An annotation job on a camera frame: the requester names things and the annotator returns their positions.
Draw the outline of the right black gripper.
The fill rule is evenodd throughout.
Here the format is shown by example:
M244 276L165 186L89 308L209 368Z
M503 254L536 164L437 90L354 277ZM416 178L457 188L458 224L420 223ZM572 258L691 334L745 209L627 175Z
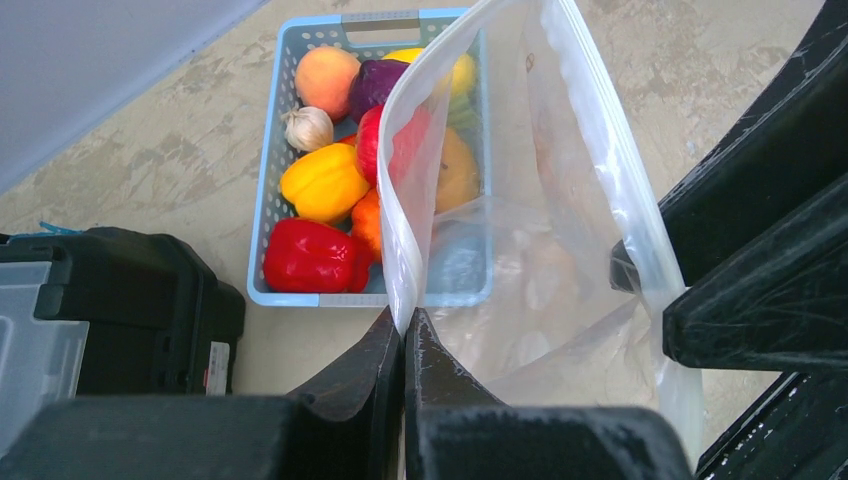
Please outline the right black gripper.
M847 179L723 262L663 313L692 368L847 369ZM700 457L697 479L847 478L847 374L783 373Z

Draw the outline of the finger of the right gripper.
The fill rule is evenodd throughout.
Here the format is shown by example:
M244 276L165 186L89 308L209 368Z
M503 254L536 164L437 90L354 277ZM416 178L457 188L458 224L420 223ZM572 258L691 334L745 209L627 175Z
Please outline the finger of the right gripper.
M826 1L771 83L659 202L692 286L847 171L847 4Z

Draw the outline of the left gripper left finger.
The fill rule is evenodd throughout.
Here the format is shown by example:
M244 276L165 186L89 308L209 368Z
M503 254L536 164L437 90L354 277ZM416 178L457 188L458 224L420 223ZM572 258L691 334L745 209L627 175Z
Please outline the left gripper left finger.
M80 397L44 409L5 479L386 479L403 342L388 312L283 396Z

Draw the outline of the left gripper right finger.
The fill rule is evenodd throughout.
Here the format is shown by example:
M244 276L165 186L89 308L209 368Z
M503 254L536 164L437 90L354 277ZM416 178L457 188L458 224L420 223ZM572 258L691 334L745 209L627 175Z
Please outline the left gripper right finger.
M641 407L512 407L442 345L427 312L405 334L409 479L689 479L672 427Z

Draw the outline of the red toy bell pepper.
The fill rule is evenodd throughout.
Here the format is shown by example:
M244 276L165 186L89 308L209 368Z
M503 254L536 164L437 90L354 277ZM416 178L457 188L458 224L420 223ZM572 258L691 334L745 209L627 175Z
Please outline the red toy bell pepper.
M373 253L362 240L301 217L273 228L262 271L283 293L360 293L369 281Z

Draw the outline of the orange toy pumpkin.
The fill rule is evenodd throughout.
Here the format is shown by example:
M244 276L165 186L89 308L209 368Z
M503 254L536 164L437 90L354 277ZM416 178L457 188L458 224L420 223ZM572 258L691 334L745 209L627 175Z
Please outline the orange toy pumpkin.
M351 212L351 235L359 238L372 252L374 261L382 262L380 199L375 188L360 199Z

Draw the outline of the clear zip top bag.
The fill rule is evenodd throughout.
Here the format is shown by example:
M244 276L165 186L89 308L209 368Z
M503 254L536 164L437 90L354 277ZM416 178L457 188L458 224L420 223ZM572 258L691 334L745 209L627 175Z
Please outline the clear zip top bag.
M480 117L455 130L480 174L474 200L435 213L452 68L476 64ZM378 129L382 262L400 332L423 308L438 339L509 405L649 407L691 461L702 453L702 375L662 350L662 313L685 290L630 126L572 1L481 1L392 89ZM425 307L434 241L481 227L493 288Z

